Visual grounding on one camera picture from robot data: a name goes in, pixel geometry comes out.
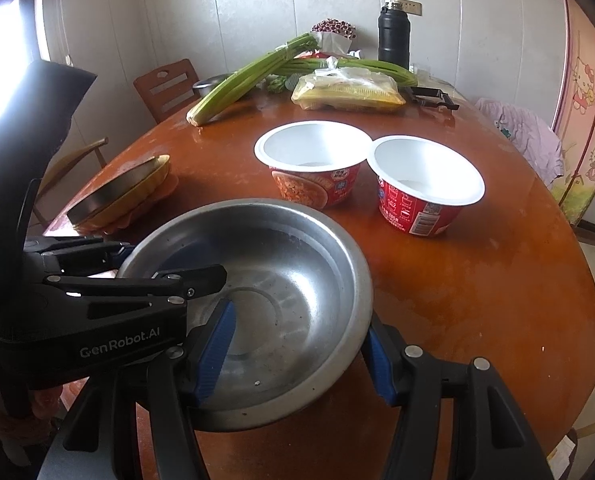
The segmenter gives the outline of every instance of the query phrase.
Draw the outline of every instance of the power socket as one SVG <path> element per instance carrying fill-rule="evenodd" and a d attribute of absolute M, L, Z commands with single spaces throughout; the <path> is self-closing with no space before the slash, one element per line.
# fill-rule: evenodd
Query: power socket
<path fill-rule="evenodd" d="M 404 4 L 404 9 L 402 9 L 407 14 L 415 14 L 416 16 L 421 16 L 421 4 L 419 2 L 412 2 L 410 0 L 402 0 Z"/>

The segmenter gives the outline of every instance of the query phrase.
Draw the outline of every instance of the yellow food in plastic bag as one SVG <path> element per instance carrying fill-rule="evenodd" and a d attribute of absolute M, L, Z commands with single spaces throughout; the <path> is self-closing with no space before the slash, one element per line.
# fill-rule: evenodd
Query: yellow food in plastic bag
<path fill-rule="evenodd" d="M 391 76 L 355 67 L 326 68 L 303 75 L 291 99 L 304 110 L 332 106 L 339 110 L 394 112 L 406 104 Z"/>

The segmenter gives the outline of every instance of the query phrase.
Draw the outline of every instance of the table top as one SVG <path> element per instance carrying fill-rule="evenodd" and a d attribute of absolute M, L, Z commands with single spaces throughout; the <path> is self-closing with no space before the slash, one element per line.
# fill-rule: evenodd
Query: table top
<path fill-rule="evenodd" d="M 365 162 L 351 196 L 324 212 L 363 250 L 373 278 L 373 307 L 382 321 L 435 357 L 464 363 L 480 355 L 490 359 L 550 452 L 595 385 L 595 284 L 551 193 L 469 104 L 461 102 L 452 114 L 416 105 L 394 115 L 305 111 L 285 94 L 258 92 L 199 128 L 178 112 L 111 161 L 71 203 L 162 153 L 170 154 L 180 185 L 114 237 L 138 242 L 181 213 L 220 200 L 279 198 L 253 146 L 268 130 L 300 120 L 348 123 L 373 139 L 393 134 L 432 139 L 481 172 L 484 198 L 437 238 L 403 234 L 384 220 L 377 178 Z M 69 227 L 62 213 L 49 232 Z M 375 394 L 358 358 L 330 391 L 285 420 L 197 438 L 213 480 L 376 479 L 398 411 Z M 447 468 L 450 425 L 443 416 L 436 478 Z M 146 478 L 155 471 L 149 439 L 148 414 L 141 412 Z"/>

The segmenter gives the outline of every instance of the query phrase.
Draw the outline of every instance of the black water bottle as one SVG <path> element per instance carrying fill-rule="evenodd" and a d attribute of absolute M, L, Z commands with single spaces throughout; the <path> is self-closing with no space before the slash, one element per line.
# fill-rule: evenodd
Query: black water bottle
<path fill-rule="evenodd" d="M 379 27 L 379 60 L 395 63 L 408 70 L 411 22 L 404 12 L 404 1 L 386 0 L 377 24 Z"/>

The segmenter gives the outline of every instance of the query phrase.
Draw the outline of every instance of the red label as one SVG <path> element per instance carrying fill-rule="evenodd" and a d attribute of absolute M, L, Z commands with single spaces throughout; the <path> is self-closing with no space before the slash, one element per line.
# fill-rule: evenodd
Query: red label
<path fill-rule="evenodd" d="M 285 200 L 322 209 L 340 203 L 349 195 L 359 172 L 359 164 L 319 173 L 271 170 Z"/>
<path fill-rule="evenodd" d="M 439 205 L 406 194 L 379 179 L 379 210 L 389 223 L 417 236 L 443 232 L 463 206 Z"/>

